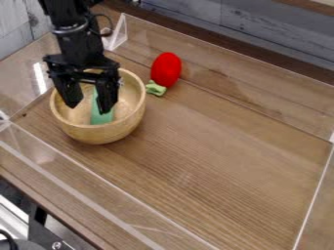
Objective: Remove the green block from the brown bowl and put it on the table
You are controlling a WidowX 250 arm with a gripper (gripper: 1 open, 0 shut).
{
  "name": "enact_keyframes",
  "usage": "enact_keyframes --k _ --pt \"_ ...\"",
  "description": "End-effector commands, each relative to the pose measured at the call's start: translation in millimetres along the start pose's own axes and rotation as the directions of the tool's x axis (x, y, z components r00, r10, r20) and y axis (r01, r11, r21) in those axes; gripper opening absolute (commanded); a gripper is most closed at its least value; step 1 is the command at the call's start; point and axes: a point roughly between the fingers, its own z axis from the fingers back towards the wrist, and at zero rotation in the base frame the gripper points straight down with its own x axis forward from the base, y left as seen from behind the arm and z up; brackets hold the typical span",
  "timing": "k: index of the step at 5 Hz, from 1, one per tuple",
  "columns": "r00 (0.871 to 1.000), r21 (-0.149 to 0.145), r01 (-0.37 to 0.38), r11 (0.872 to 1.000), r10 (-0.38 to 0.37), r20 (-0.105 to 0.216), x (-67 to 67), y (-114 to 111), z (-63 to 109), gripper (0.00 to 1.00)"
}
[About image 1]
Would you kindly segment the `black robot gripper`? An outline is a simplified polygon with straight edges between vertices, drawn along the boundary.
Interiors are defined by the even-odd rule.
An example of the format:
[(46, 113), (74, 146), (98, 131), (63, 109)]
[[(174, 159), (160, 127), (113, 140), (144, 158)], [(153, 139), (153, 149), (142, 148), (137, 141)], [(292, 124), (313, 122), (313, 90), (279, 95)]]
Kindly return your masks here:
[(79, 81), (94, 84), (101, 114), (108, 113), (118, 101), (118, 64), (104, 56), (104, 34), (96, 19), (51, 20), (59, 52), (45, 55), (47, 76), (69, 108), (84, 98)]

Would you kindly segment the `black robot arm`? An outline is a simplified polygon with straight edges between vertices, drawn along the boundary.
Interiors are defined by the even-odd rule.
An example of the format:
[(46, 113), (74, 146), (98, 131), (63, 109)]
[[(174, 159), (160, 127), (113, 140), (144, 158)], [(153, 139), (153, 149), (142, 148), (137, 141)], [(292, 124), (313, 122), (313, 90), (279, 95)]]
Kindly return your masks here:
[(81, 83), (93, 85), (97, 110), (104, 114), (118, 101), (121, 77), (120, 64), (104, 56), (98, 14), (89, 10), (101, 1), (37, 0), (59, 48), (58, 54), (42, 57), (57, 93), (65, 105), (74, 108), (84, 99)]

